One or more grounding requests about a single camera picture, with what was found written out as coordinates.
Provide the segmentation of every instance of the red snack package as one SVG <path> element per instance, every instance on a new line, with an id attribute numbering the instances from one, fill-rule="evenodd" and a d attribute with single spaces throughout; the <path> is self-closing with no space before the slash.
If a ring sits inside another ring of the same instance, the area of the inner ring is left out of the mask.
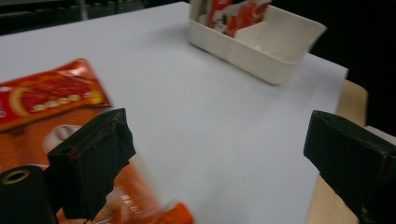
<path id="1" fill-rule="evenodd" d="M 213 0 L 207 11 L 207 26 L 234 37 L 237 30 L 263 21 L 270 3 L 271 0 Z"/>
<path id="2" fill-rule="evenodd" d="M 18 132 L 0 133 L 0 174 L 27 164 L 46 169 L 49 166 L 47 153 L 102 112 L 101 108 L 73 109 L 30 123 Z M 147 220 L 155 220 L 156 222 L 150 223 L 160 224 L 159 221 L 162 219 L 159 217 L 171 217 L 179 221 L 174 222 L 176 224 L 192 223 L 191 213 L 184 204 L 177 203 L 170 209 L 161 209 L 132 162 L 115 178 L 114 189 L 107 195 L 105 206 L 93 222 L 85 219 L 66 219 L 62 209 L 56 217 L 59 224 L 144 224 Z"/>
<path id="3" fill-rule="evenodd" d="M 0 83 L 0 132 L 82 106 L 110 106 L 93 70 L 76 59 Z"/>

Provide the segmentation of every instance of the white table surface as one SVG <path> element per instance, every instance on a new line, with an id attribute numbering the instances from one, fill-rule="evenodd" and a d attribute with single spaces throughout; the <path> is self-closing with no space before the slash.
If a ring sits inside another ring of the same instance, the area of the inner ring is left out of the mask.
<path id="1" fill-rule="evenodd" d="M 90 61 L 125 107 L 133 161 L 161 205 L 196 223 L 305 223 L 318 175 L 303 155 L 312 110 L 335 113 L 347 69 L 311 54 L 271 86 L 187 38 L 176 3 L 0 36 L 0 81 Z"/>

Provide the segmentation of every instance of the white plastic bin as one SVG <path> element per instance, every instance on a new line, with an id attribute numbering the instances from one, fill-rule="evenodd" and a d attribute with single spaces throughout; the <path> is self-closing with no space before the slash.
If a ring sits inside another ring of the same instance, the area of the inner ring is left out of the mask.
<path id="1" fill-rule="evenodd" d="M 326 27 L 269 6 L 265 19 L 231 38 L 199 22 L 203 0 L 191 0 L 189 41 L 262 80 L 279 85 L 291 78 L 298 62 Z"/>

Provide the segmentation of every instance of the orange snack bag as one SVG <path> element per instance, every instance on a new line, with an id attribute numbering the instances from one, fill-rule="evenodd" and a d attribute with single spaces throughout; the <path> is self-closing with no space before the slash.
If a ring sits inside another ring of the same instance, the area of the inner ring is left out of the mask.
<path id="1" fill-rule="evenodd" d="M 0 133 L 0 174 L 6 170 L 33 164 L 43 170 L 49 165 L 47 153 L 60 144 L 78 127 L 103 112 L 101 108 L 78 108 L 30 123 L 14 132 Z M 192 215 L 185 205 L 179 203 L 170 210 L 163 210 L 158 205 L 149 187 L 130 162 L 114 180 L 114 190 L 106 197 L 106 204 L 99 211 L 93 222 L 85 219 L 66 219 L 63 210 L 57 214 L 59 224 L 108 223 L 160 224 L 158 217 L 173 218 L 176 224 L 191 224 Z"/>
<path id="2" fill-rule="evenodd" d="M 85 59 L 0 83 L 0 132 L 82 106 L 110 106 Z"/>
<path id="3" fill-rule="evenodd" d="M 234 37 L 235 32 L 264 21 L 271 0 L 211 0 L 207 10 L 207 26 Z"/>

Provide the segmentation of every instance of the snack wrapper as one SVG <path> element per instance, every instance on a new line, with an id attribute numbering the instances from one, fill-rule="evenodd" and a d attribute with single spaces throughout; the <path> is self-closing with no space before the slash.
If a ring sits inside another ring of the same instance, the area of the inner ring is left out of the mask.
<path id="1" fill-rule="evenodd" d="M 1 83 L 0 174 L 25 165 L 48 169 L 48 154 L 110 106 L 85 59 Z M 158 205 L 131 160 L 93 220 L 67 219 L 62 208 L 55 216 L 58 224 L 193 223 L 186 204 Z"/>
<path id="2" fill-rule="evenodd" d="M 86 59 L 0 83 L 0 132 L 83 106 L 110 102 Z"/>
<path id="3" fill-rule="evenodd" d="M 271 0 L 210 0 L 207 4 L 207 26 L 234 37 L 239 29 L 264 21 Z"/>
<path id="4" fill-rule="evenodd" d="M 47 153 L 58 146 L 81 126 L 103 113 L 101 108 L 78 108 L 58 116 L 26 125 L 18 132 L 0 133 L 0 174 L 22 165 L 49 167 Z M 130 163 L 114 180 L 114 189 L 106 196 L 106 204 L 93 221 L 66 219 L 61 209 L 56 217 L 59 224 L 192 224 L 188 207 L 177 202 L 161 208 L 149 187 Z"/>

